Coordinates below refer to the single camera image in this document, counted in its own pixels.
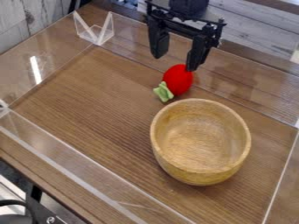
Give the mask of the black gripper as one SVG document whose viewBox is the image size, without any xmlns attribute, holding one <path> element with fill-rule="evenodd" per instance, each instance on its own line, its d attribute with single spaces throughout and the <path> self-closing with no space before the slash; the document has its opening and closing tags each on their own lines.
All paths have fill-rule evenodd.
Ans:
<svg viewBox="0 0 299 224">
<path fill-rule="evenodd" d="M 221 44 L 224 28 L 228 25 L 225 18 L 211 12 L 210 0 L 145 0 L 145 2 L 147 15 L 166 20 L 183 36 L 197 32 L 201 34 L 193 39 L 186 61 L 186 70 L 195 71 L 206 61 L 211 45 L 218 47 Z M 151 54 L 161 59 L 169 52 L 170 33 L 162 20 L 150 17 L 147 24 Z"/>
</svg>

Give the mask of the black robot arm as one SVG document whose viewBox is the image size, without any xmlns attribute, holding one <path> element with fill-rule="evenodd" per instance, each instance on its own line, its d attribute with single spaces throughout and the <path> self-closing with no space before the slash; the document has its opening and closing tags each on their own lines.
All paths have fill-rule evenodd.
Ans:
<svg viewBox="0 0 299 224">
<path fill-rule="evenodd" d="M 213 47 L 221 44 L 225 19 L 209 10 L 210 0 L 145 0 L 151 54 L 161 59 L 170 48 L 170 33 L 193 41 L 186 70 L 206 62 Z"/>
</svg>

